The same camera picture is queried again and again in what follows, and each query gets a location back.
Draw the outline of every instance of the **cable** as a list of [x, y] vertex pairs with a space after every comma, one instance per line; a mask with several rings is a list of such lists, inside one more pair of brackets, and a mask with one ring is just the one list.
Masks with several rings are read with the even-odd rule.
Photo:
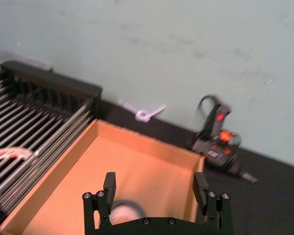
[[203, 103], [203, 101], [205, 100], [205, 99], [211, 99], [214, 103], [215, 103], [215, 105], [221, 105], [221, 103], [222, 103], [222, 100], [221, 100], [221, 98], [219, 97], [219, 96], [217, 96], [216, 94], [208, 94], [208, 95], [205, 95], [201, 100], [200, 100], [200, 102], [199, 102], [199, 104], [198, 104], [198, 109], [199, 109], [199, 111], [200, 111], [200, 114], [202, 115], [202, 117], [204, 118], [204, 119], [207, 119], [207, 115], [205, 114], [205, 112], [204, 112], [204, 110], [203, 110], [203, 108], [202, 108], [202, 103]]

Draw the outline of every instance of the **light blue wall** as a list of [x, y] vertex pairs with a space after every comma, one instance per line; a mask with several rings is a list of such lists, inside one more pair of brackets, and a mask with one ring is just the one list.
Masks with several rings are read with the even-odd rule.
[[219, 94], [243, 146], [294, 164], [294, 0], [0, 0], [0, 49], [191, 129]]

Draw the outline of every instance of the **screw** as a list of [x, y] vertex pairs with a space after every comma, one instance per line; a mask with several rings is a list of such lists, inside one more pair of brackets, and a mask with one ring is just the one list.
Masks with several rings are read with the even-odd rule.
[[148, 225], [149, 223], [150, 223], [149, 219], [147, 219], [147, 218], [143, 219], [143, 224]]
[[97, 195], [98, 195], [98, 197], [102, 197], [104, 195], [104, 192], [100, 191]]
[[172, 219], [172, 218], [171, 218], [171, 219], [168, 219], [168, 223], [171, 224], [171, 225], [172, 225], [172, 224], [175, 224], [175, 220]]
[[89, 193], [89, 192], [87, 192], [87, 193], [84, 194], [84, 198], [90, 198], [91, 196], [92, 196], [92, 194]]
[[222, 194], [222, 197], [223, 197], [224, 199], [229, 199], [229, 198], [230, 198], [229, 194], [227, 194], [227, 193]]
[[208, 194], [209, 194], [209, 196], [211, 196], [211, 197], [215, 197], [215, 196], [216, 196], [216, 194], [215, 194], [214, 192], [212, 192], [212, 191], [209, 192]]

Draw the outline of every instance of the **orange cardboard tray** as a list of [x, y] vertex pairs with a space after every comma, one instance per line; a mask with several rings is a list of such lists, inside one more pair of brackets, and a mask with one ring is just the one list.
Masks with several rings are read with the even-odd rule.
[[193, 174], [203, 157], [101, 120], [93, 121], [0, 227], [14, 235], [84, 234], [82, 194], [102, 189], [116, 172], [115, 200], [128, 199], [147, 216], [195, 221]]

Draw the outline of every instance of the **power drill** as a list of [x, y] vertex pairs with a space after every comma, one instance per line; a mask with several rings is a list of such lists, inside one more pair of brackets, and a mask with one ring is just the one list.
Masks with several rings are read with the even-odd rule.
[[231, 108], [216, 95], [209, 94], [201, 99], [198, 107], [203, 116], [202, 103], [210, 99], [214, 106], [206, 118], [202, 131], [192, 139], [190, 149], [206, 158], [206, 163], [220, 171], [256, 182], [257, 179], [244, 172], [238, 160], [238, 148], [241, 137], [237, 133], [222, 130], [224, 119], [231, 113]]

